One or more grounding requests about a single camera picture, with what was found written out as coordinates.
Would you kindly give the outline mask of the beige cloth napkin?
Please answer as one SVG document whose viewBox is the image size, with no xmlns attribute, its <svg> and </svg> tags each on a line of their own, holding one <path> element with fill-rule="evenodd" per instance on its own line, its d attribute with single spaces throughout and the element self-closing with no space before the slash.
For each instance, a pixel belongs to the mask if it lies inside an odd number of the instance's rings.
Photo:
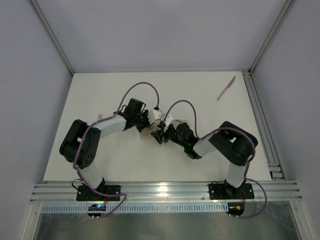
<svg viewBox="0 0 320 240">
<path fill-rule="evenodd" d="M 176 129 L 178 127 L 178 125 L 183 124 L 183 123 L 189 123 L 186 119 L 175 119 L 172 123 L 173 127 Z M 141 140 L 145 141 L 148 139 L 152 138 L 151 133 L 155 133 L 157 130 L 159 130 L 160 128 L 156 126 L 156 123 L 144 128 L 141 130 L 141 132 L 139 133 L 139 137 Z"/>
</svg>

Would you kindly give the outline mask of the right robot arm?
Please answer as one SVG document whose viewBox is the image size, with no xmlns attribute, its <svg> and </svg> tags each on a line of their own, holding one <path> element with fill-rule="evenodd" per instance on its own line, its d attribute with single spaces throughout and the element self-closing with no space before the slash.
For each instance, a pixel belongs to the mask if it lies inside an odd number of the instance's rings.
<svg viewBox="0 0 320 240">
<path fill-rule="evenodd" d="M 228 173 L 223 187 L 230 198 L 238 197 L 246 183 L 249 163 L 256 154 L 257 138 L 249 132 L 225 121 L 219 128 L 204 137 L 197 137 L 190 126 L 184 122 L 174 127 L 170 124 L 167 129 L 163 123 L 159 129 L 150 135 L 161 145 L 171 141 L 184 149 L 191 159 L 200 159 L 211 152 L 218 151 L 228 161 Z"/>
</svg>

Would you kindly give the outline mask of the knife with pink handle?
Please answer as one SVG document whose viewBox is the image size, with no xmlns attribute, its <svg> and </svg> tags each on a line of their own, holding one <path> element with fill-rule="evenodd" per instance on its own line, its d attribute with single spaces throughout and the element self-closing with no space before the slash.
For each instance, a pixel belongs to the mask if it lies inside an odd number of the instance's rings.
<svg viewBox="0 0 320 240">
<path fill-rule="evenodd" d="M 236 79 L 236 76 L 234 76 L 230 82 L 226 85 L 226 87 L 222 90 L 222 92 L 218 95 L 218 97 L 216 98 L 217 101 L 219 101 L 221 99 L 221 97 L 224 95 L 224 93 L 233 85 L 234 81 Z"/>
</svg>

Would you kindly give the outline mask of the fork with pink handle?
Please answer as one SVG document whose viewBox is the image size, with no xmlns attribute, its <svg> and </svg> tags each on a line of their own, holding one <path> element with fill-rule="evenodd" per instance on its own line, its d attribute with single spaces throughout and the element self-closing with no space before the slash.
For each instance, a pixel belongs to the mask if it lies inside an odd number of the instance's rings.
<svg viewBox="0 0 320 240">
<path fill-rule="evenodd" d="M 98 119 L 98 120 L 101 120 L 102 118 L 103 118 L 103 114 L 102 114 L 102 113 L 99 113 L 97 119 Z"/>
</svg>

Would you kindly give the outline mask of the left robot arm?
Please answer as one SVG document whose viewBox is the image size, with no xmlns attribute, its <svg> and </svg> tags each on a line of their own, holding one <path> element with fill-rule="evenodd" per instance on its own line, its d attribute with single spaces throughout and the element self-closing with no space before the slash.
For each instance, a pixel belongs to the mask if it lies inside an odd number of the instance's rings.
<svg viewBox="0 0 320 240">
<path fill-rule="evenodd" d="M 94 163 L 101 139 L 132 127 L 141 132 L 161 116 L 157 107 L 148 110 L 145 106 L 142 101 L 132 98 L 128 105 L 109 117 L 94 122 L 77 119 L 72 123 L 60 145 L 59 153 L 73 164 L 87 187 L 97 190 L 104 182 Z"/>
</svg>

